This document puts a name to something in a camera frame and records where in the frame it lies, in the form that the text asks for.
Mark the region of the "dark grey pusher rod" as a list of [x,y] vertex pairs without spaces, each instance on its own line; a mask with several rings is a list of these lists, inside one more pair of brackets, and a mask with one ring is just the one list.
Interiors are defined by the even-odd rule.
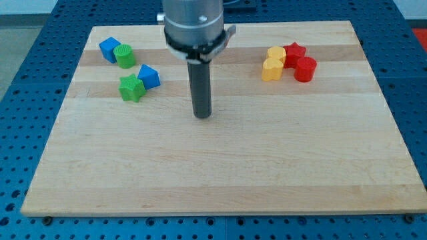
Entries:
[[199,119],[211,115],[211,85],[209,64],[187,64],[193,114]]

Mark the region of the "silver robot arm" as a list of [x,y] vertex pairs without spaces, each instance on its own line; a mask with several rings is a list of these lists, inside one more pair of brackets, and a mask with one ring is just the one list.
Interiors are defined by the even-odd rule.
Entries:
[[193,114],[211,115],[210,63],[228,45],[236,26],[224,27],[220,0],[163,0],[167,48],[187,63]]

